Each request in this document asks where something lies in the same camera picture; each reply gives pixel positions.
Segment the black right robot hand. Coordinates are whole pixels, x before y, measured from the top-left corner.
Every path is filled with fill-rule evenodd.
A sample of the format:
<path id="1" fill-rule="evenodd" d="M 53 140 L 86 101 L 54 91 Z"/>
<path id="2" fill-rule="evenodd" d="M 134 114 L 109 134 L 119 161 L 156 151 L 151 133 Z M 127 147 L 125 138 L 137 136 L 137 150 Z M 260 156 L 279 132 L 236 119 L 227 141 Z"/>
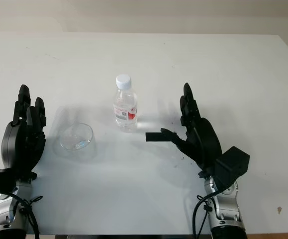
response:
<path id="1" fill-rule="evenodd" d="M 200 178 L 208 178 L 214 172 L 215 160 L 222 155 L 218 137 L 211 123 L 200 115 L 196 100 L 188 83 L 180 98 L 181 125 L 186 128 L 185 140 L 175 132 L 161 128 L 159 132 L 145 133 L 147 142 L 172 142 L 201 169 Z"/>

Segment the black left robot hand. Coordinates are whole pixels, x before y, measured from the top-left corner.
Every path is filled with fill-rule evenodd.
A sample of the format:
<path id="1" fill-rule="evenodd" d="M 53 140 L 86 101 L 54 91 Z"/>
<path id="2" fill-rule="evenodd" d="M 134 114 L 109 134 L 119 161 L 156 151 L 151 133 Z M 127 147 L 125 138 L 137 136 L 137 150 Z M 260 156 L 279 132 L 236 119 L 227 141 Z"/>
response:
<path id="1" fill-rule="evenodd" d="M 31 105 L 30 91 L 21 85 L 14 105 L 13 118 L 7 124 L 1 143 L 1 156 L 6 171 L 17 180 L 35 180 L 32 170 L 39 162 L 46 143 L 44 102 L 36 98 Z"/>

